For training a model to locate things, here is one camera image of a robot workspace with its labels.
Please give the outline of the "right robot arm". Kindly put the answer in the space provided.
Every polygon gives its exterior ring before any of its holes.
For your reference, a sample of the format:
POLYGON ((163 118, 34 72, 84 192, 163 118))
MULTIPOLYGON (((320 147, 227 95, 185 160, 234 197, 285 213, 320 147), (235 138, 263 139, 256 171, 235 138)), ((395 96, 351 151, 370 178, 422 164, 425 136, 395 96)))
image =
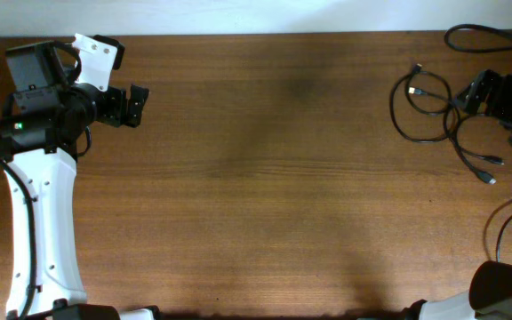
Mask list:
MULTIPOLYGON (((449 140, 461 162, 486 184, 493 176, 471 163, 475 153, 461 146, 459 131, 467 120, 490 117, 510 131, 512 146, 512 76, 485 70, 458 94, 442 98, 444 107, 437 114, 443 118, 444 132, 439 140, 449 140)), ((484 262, 475 272, 466 292, 440 301, 419 300, 405 308, 402 319, 512 319, 512 265, 499 256, 484 262)))

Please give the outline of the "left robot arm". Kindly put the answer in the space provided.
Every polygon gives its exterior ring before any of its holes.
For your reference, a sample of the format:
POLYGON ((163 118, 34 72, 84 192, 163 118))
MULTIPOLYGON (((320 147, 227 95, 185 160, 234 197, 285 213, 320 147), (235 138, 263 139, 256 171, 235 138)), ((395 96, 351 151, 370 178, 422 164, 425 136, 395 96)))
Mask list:
POLYGON ((87 300, 76 260, 73 193, 80 137, 100 122, 137 127, 149 91, 117 89, 124 46, 76 35, 9 49, 15 90, 0 118, 0 166, 12 200, 10 319, 157 319, 155 307, 119 311, 87 300))

